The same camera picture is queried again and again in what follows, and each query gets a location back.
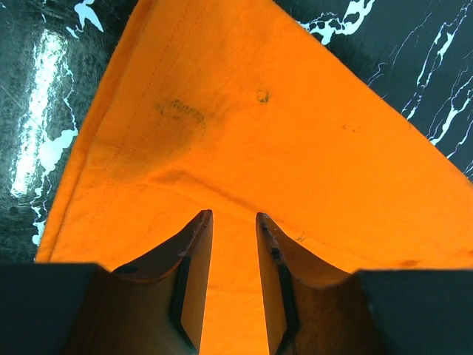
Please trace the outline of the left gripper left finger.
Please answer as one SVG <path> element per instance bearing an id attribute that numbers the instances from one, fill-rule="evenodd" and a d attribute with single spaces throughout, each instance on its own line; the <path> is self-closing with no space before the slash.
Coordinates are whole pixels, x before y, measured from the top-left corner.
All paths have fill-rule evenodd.
<path id="1" fill-rule="evenodd" d="M 198 354 L 213 216 L 112 272 L 94 272 L 63 354 Z"/>

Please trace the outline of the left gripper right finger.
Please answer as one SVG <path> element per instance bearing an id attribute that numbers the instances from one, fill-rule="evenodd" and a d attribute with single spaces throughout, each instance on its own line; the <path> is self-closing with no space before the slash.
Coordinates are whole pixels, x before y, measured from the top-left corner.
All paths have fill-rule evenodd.
<path id="1" fill-rule="evenodd" d="M 256 216 L 259 272 L 270 354 L 383 354 L 359 276 Z"/>

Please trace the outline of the orange t shirt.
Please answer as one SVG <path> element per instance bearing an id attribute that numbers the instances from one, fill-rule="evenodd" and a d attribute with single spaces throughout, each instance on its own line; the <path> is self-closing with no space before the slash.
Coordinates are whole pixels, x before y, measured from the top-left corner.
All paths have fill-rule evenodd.
<path id="1" fill-rule="evenodd" d="M 114 269 L 214 216 L 204 354 L 266 354 L 256 214 L 344 271 L 472 266 L 472 184 L 272 1 L 139 1 L 36 261 Z"/>

